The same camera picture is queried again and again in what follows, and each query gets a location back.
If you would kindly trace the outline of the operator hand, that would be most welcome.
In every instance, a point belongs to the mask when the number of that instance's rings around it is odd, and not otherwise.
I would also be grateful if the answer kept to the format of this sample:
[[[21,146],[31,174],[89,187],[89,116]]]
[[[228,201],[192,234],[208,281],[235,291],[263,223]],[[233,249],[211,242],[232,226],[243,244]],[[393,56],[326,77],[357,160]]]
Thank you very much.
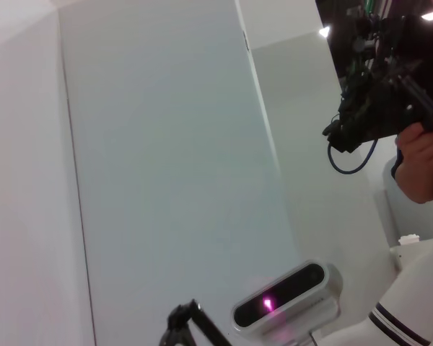
[[[414,123],[398,135],[396,145],[403,157],[399,169],[433,174],[433,132]]]

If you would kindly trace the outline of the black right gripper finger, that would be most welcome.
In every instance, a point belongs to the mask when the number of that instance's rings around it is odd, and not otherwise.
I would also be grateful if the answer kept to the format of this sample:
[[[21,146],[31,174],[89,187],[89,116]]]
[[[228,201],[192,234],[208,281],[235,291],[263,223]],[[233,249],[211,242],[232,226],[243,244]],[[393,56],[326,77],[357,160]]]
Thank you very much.
[[[196,346],[188,322],[192,321],[213,346],[231,346],[232,344],[217,328],[216,324],[202,309],[201,304],[192,300],[178,305],[167,318],[167,329],[162,335],[159,345]]]

